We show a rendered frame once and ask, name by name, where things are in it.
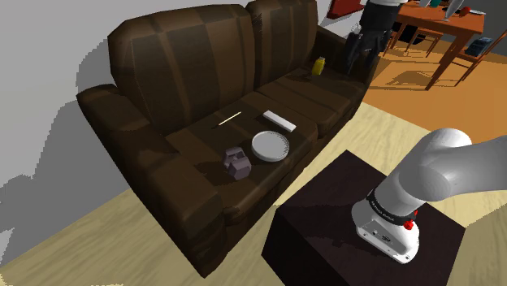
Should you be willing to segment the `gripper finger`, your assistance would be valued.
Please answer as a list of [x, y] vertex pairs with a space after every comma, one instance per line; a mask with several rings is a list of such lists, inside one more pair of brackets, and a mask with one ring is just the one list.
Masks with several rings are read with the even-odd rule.
[[360, 35], [351, 32], [347, 37], [344, 49], [344, 73], [349, 74], [353, 62], [355, 61], [355, 52], [360, 42]]
[[375, 38], [370, 41], [370, 43], [367, 45], [368, 55], [366, 57], [366, 60], [364, 62], [364, 68], [367, 70], [371, 69], [371, 66], [374, 62], [374, 59], [378, 56], [380, 49], [380, 39]]

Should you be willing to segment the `orange wooden chair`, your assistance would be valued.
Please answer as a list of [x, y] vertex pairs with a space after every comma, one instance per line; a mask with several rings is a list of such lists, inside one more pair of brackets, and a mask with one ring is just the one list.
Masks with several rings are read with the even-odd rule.
[[437, 43], [440, 41], [440, 38], [443, 36], [442, 32], [437, 32], [427, 28], [419, 28], [412, 25], [407, 25], [405, 29], [401, 31], [401, 23], [396, 22], [392, 27], [392, 33], [388, 40], [387, 46], [384, 49], [383, 55], [385, 55], [387, 51], [389, 49], [392, 49], [393, 46], [397, 43], [396, 36], [398, 33], [400, 33], [400, 39], [405, 39], [405, 41], [408, 43], [405, 52], [407, 52], [412, 45], [418, 44], [421, 41], [430, 41], [431, 44], [426, 52], [426, 57], [431, 54]]
[[480, 37], [474, 40], [466, 49], [463, 48], [457, 55], [458, 59], [463, 59], [470, 63], [470, 66], [453, 62], [460, 67], [465, 67], [466, 72], [456, 82], [455, 86], [464, 81], [467, 76], [483, 61], [483, 59], [492, 51], [492, 49], [503, 39], [507, 37], [507, 29], [493, 41], [488, 37]]

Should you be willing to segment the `orange wooden table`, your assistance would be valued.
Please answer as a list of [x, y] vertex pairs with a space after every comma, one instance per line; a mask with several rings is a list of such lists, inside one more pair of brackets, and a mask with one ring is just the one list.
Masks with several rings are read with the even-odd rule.
[[401, 23], [396, 40], [407, 24], [455, 36], [425, 90], [433, 86], [475, 34], [483, 33], [485, 15], [468, 14], [463, 17], [453, 15], [449, 21], [444, 21], [444, 15], [445, 13], [440, 8], [421, 7], [415, 2], [407, 2], [401, 7], [396, 18], [396, 21]]

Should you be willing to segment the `white flat remote control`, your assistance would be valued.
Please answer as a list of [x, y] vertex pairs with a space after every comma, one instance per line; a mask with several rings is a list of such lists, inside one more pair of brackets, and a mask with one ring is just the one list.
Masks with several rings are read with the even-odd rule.
[[297, 127], [294, 123], [291, 123], [270, 110], [265, 111], [262, 116], [288, 132], [293, 132]]

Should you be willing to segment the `white round plate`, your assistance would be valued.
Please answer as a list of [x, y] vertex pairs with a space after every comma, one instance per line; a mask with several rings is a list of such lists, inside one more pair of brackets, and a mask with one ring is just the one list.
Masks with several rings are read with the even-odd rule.
[[251, 148], [257, 158], [274, 163], [286, 158], [289, 152], [289, 141], [278, 132], [263, 131], [253, 137]]

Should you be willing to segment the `thin pale wooden stick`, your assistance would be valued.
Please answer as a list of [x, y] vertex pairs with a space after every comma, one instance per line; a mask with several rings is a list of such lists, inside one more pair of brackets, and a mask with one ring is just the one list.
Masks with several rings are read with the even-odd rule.
[[225, 119], [225, 120], [223, 120], [222, 122], [218, 123], [218, 124], [217, 124], [217, 127], [218, 127], [218, 126], [221, 126], [221, 125], [223, 125], [223, 124], [225, 124], [226, 122], [230, 121], [231, 119], [236, 118], [236, 117], [237, 117], [238, 115], [240, 115], [241, 113], [242, 113], [242, 111], [238, 111], [238, 112], [236, 112], [234, 115], [231, 115], [230, 117], [226, 118], [226, 119]]

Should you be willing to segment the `grey blocky figure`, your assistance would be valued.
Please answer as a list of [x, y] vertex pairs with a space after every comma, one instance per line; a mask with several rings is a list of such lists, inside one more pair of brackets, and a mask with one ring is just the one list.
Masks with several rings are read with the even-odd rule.
[[252, 165], [241, 147], [226, 149], [223, 165], [226, 167], [227, 173], [235, 180], [247, 177], [252, 169]]

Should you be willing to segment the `brown leather sofa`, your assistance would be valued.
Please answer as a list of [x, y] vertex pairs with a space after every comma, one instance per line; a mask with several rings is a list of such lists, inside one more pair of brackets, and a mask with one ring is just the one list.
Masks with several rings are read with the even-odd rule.
[[[253, 0], [162, 11], [108, 37], [113, 84], [79, 93], [85, 118], [134, 193], [196, 271], [207, 276], [354, 116], [375, 74], [320, 27], [315, 0]], [[326, 62], [319, 76], [314, 62]], [[220, 122], [242, 111], [236, 118]], [[272, 111], [297, 127], [264, 118]], [[286, 158], [265, 162], [252, 139], [274, 131]], [[252, 169], [235, 180], [225, 150]]]

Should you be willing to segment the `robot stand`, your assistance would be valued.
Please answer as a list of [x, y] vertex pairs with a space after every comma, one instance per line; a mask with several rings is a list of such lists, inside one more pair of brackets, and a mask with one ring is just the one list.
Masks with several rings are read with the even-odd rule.
[[284, 286], [446, 286], [465, 228], [418, 209], [420, 247], [400, 264], [368, 244], [351, 216], [384, 174], [345, 151], [280, 206], [262, 257]]

